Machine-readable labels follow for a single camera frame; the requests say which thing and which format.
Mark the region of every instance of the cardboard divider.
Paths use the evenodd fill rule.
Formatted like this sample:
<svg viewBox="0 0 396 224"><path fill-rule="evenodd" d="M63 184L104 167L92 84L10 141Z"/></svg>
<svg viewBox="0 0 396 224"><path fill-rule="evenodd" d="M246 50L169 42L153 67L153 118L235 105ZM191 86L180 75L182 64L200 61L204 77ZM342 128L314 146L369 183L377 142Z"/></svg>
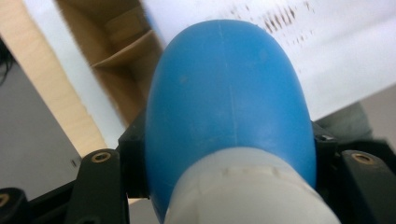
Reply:
<svg viewBox="0 0 396 224"><path fill-rule="evenodd" d="M161 48L138 1L58 0L96 78L125 124L146 106Z"/></svg>

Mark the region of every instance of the blue object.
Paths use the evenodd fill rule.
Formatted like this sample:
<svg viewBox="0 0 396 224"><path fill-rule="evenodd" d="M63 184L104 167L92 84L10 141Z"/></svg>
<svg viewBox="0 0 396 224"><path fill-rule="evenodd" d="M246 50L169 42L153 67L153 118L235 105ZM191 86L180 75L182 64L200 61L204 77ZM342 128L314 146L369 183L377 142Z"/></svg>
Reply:
<svg viewBox="0 0 396 224"><path fill-rule="evenodd" d="M161 222L183 172L226 147L261 148L315 184L310 118L282 48L251 23L205 21L169 44L149 93L148 186Z"/></svg>

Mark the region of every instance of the wooden surface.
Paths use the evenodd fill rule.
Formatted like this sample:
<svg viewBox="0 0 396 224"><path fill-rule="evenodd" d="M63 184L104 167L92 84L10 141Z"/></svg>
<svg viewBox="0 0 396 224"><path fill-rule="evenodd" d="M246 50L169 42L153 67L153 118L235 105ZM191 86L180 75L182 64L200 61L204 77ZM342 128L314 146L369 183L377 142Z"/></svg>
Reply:
<svg viewBox="0 0 396 224"><path fill-rule="evenodd" d="M0 0L0 35L79 155L106 147L44 36L22 0Z"/></svg>

